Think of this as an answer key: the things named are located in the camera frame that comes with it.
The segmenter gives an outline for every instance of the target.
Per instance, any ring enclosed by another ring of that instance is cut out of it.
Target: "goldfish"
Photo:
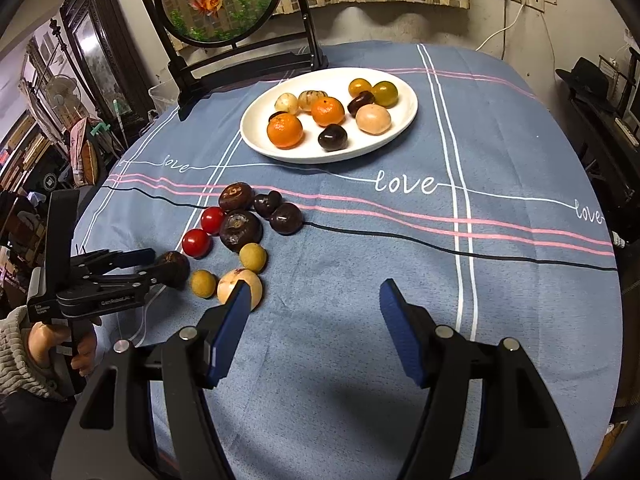
[[[222,0],[191,0],[189,5],[201,14],[217,17],[218,11],[222,7]]]

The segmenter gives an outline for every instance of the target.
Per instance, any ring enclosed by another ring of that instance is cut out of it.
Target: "white oval plate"
[[[347,131],[349,144],[344,150],[326,152],[318,144],[318,134],[324,130],[318,126],[311,114],[299,112],[305,136],[294,148],[280,150],[267,137],[269,116],[275,112],[273,105],[284,92],[300,95],[305,90],[324,90],[330,97],[335,97],[347,109],[351,101],[349,83],[362,77],[372,85],[380,81],[390,81],[398,88],[398,104],[389,108],[391,127],[382,135],[366,134],[356,125],[356,120],[347,112],[342,127]],[[244,142],[256,152],[285,162],[299,164],[324,164],[337,160],[347,160],[364,155],[384,146],[400,135],[411,124],[418,111],[418,97],[414,90],[400,78],[370,68],[328,68],[299,75],[267,90],[247,108],[240,121],[240,133]]]

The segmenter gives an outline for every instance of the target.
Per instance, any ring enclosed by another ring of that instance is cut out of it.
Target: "blue gripper pad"
[[[393,280],[385,280],[380,285],[380,310],[396,346],[404,373],[422,387],[426,379],[422,370],[422,345],[406,314],[410,307]]]
[[[234,360],[246,320],[251,312],[251,288],[245,282],[238,282],[229,296],[228,312],[211,345],[211,367],[207,383],[218,386],[218,381],[226,377]]]

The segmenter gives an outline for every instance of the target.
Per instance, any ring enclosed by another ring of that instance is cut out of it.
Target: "sleeve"
[[[22,388],[39,397],[64,400],[50,372],[31,360],[25,344],[28,330],[20,329],[26,314],[27,308],[20,306],[0,320],[0,394]]]

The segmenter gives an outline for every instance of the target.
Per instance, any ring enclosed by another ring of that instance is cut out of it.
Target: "red cherry tomato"
[[[191,229],[182,238],[182,250],[187,256],[201,258],[211,248],[211,237],[202,229]]]
[[[225,219],[225,213],[219,207],[209,207],[202,212],[200,217],[200,225],[202,229],[210,235],[217,235],[220,232],[220,226]]]

